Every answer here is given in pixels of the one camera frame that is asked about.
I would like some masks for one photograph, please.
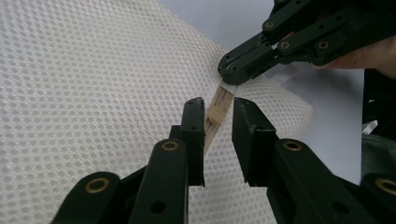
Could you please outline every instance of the screw hole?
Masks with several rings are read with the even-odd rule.
[[[296,143],[296,142],[286,142],[283,144],[283,146],[291,151],[300,151],[301,149],[303,149],[300,144]]]
[[[326,48],[328,48],[328,47],[329,47],[329,43],[326,42],[326,41],[321,41],[321,42],[319,43],[319,48],[320,48],[320,49],[326,49]]]
[[[377,178],[375,180],[376,185],[384,190],[386,193],[396,196],[396,182],[391,179]]]
[[[151,211],[151,213],[154,213],[154,214],[160,214],[165,210],[165,207],[166,207],[165,203],[156,202],[151,205],[150,211]]]
[[[332,203],[332,209],[338,213],[349,214],[349,209],[344,204],[339,202]]]
[[[289,46],[290,46],[289,42],[283,42],[282,44],[280,44],[280,47],[281,47],[282,49],[288,49]]]
[[[85,186],[85,190],[88,193],[99,193],[99,192],[102,192],[103,190],[105,190],[109,184],[110,184],[110,181],[107,178],[99,177],[99,178],[91,180]]]
[[[163,150],[172,151],[178,148],[177,142],[165,142],[162,145]]]

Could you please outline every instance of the gray surface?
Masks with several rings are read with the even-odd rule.
[[[233,49],[257,34],[273,6],[271,0],[158,0],[216,43]],[[286,89],[310,103],[315,114],[304,141],[336,174],[359,183],[361,173],[361,70],[316,71],[296,63],[297,73],[282,77]]]

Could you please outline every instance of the white mesh fabric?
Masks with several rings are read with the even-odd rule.
[[[225,53],[152,0],[1,1],[0,223],[48,223],[83,176],[146,165],[184,102],[210,103]],[[246,92],[300,136],[309,105],[259,81]],[[264,189],[243,184],[230,116],[205,158],[207,188],[191,188],[191,223],[273,218]]]

